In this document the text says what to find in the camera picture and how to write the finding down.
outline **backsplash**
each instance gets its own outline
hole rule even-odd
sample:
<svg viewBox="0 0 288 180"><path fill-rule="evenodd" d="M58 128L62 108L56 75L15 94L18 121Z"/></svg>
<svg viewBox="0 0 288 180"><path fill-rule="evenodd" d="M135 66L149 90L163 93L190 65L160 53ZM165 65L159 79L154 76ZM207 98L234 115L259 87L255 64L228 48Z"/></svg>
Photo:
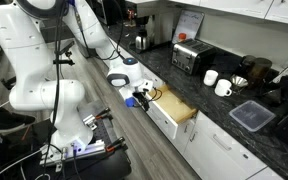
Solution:
<svg viewBox="0 0 288 180"><path fill-rule="evenodd" d="M234 54L268 58L283 69L288 60L288 24L187 6L205 13L198 39Z"/></svg>

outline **white mug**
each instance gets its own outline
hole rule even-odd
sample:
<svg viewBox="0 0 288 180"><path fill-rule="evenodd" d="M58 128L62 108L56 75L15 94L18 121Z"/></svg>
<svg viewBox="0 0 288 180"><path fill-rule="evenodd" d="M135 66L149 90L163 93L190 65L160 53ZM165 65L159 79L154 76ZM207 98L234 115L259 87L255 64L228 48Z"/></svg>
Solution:
<svg viewBox="0 0 288 180"><path fill-rule="evenodd" d="M213 84L216 81L216 78L218 76L218 73L213 70L206 71L205 77L204 77L204 84L207 86L213 86Z"/></svg>
<svg viewBox="0 0 288 180"><path fill-rule="evenodd" d="M232 83L226 79L220 79L215 88L215 94L218 96L230 96L232 94L232 90L230 89Z"/></svg>

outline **gray countertop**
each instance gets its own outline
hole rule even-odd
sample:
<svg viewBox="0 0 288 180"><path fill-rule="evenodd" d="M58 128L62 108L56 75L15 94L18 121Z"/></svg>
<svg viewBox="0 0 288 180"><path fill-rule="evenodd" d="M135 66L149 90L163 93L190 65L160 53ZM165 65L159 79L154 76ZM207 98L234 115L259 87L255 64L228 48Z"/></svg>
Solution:
<svg viewBox="0 0 288 180"><path fill-rule="evenodd" d="M111 39L117 42L120 25L104 27L104 30ZM120 46L163 79L184 101L206 114L281 177L288 179L288 146L277 139L273 132L274 127L282 118L283 107L273 108L261 103L255 96L255 92L251 90L244 90L240 95L219 97L215 95L214 87L203 84L201 76L187 75L171 64L172 48L170 45L141 54L133 51L129 44L134 41L136 35L136 28L124 27ZM217 66L214 67L220 68L220 70L217 69L220 72L219 78L228 79L240 60L241 58L236 55L227 52L219 53L215 60ZM275 119L255 133L249 132L229 116L232 109L248 100L254 100L276 114Z"/></svg>

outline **white robotic arm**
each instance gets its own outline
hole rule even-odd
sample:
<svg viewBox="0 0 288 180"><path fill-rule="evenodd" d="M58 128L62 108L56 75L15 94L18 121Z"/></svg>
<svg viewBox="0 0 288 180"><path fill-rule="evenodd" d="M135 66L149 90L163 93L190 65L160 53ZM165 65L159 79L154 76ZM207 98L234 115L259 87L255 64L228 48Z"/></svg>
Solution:
<svg viewBox="0 0 288 180"><path fill-rule="evenodd" d="M39 24L41 19L58 16L62 2L66 1L14 0L12 4L0 6L0 45L15 70L17 82L11 90L10 103L17 110L53 109L56 81L45 81L44 75L51 70L54 55L41 36ZM86 1L67 2L68 12L63 21L76 39L81 44L86 42L89 48L95 48L102 59L110 57L115 49ZM134 59L118 57L112 60L107 79L113 86L128 85L129 92L149 91L152 88L152 82L142 78L140 65ZM60 149L69 148L74 143L83 152L93 137L92 130L83 124L77 112L77 105L84 94L80 82L60 81L55 121L57 131L51 141Z"/></svg>

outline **paper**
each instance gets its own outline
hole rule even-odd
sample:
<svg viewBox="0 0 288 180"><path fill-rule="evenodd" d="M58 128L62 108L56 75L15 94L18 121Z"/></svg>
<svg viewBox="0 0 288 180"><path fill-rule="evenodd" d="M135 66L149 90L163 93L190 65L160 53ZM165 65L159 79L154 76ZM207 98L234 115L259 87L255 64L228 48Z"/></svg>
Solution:
<svg viewBox="0 0 288 180"><path fill-rule="evenodd" d="M198 29L200 28L203 18L203 13L183 10L181 12L180 19L178 20L172 42L174 44L178 42L178 35L180 33L185 33L186 39L194 39Z"/></svg>

